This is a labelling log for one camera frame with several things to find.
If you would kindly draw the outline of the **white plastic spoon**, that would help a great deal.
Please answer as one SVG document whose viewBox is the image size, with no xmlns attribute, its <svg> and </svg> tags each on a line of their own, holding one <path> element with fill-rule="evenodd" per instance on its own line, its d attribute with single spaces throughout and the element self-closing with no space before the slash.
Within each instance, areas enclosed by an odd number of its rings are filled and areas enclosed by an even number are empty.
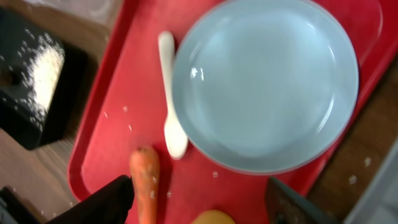
<svg viewBox="0 0 398 224">
<path fill-rule="evenodd" d="M 163 31 L 158 36 L 159 58 L 164 81 L 167 115 L 164 122 L 164 137 L 169 155 L 181 159 L 188 146 L 188 138 L 177 118 L 172 98 L 172 75 L 175 58 L 175 42 L 171 32 Z"/>
</svg>

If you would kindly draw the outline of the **yellow plastic cup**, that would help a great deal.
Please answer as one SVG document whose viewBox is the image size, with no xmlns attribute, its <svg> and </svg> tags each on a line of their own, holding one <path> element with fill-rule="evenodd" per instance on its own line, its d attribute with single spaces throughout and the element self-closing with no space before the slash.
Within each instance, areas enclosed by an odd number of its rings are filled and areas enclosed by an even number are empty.
<svg viewBox="0 0 398 224">
<path fill-rule="evenodd" d="M 207 210 L 199 214 L 192 224 L 236 224 L 236 222 L 220 210 Z"/>
</svg>

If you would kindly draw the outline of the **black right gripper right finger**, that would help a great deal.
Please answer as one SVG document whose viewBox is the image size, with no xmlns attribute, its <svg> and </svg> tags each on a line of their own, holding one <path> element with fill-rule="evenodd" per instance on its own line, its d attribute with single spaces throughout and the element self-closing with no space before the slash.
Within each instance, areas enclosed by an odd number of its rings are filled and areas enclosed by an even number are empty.
<svg viewBox="0 0 398 224">
<path fill-rule="evenodd" d="M 269 223 L 273 224 L 339 224 L 312 202 L 279 179 L 267 181 L 265 203 Z"/>
</svg>

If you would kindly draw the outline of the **pile of white rice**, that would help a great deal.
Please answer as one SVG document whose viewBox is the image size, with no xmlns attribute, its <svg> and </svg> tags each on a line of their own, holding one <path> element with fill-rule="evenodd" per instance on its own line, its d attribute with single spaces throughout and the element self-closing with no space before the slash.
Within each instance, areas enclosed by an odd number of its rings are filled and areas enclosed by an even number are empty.
<svg viewBox="0 0 398 224">
<path fill-rule="evenodd" d="M 65 49 L 59 38 L 41 29 L 24 28 L 21 37 L 8 59 L 1 54 L 1 75 L 11 75 L 11 84 L 1 85 L 2 100 L 13 102 L 16 111 L 25 109 L 28 121 L 42 131 L 65 63 Z"/>
</svg>

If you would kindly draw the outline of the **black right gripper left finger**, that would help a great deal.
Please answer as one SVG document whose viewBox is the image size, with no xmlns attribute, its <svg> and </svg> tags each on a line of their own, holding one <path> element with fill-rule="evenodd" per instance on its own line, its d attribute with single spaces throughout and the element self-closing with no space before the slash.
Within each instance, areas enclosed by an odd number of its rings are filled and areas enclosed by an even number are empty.
<svg viewBox="0 0 398 224">
<path fill-rule="evenodd" d="M 121 175 L 49 223 L 124 223 L 133 201 L 132 180 L 126 175 Z"/>
</svg>

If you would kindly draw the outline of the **orange carrot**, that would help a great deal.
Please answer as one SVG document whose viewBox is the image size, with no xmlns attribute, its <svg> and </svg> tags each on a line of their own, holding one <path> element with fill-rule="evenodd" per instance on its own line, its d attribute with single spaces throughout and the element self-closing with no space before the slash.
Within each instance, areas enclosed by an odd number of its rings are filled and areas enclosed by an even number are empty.
<svg viewBox="0 0 398 224">
<path fill-rule="evenodd" d="M 139 223 L 157 223 L 160 160 L 156 150 L 143 146 L 132 152 L 129 170 L 134 187 Z"/>
</svg>

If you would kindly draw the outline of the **light blue plate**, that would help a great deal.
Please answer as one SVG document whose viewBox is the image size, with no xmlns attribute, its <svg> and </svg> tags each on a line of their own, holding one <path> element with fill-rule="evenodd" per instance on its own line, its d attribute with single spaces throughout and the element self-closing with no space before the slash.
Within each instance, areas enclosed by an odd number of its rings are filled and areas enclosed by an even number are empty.
<svg viewBox="0 0 398 224">
<path fill-rule="evenodd" d="M 320 156 L 342 134 L 359 91 L 353 45 L 315 1 L 226 1 L 187 32 L 169 97 L 212 161 L 276 174 Z"/>
</svg>

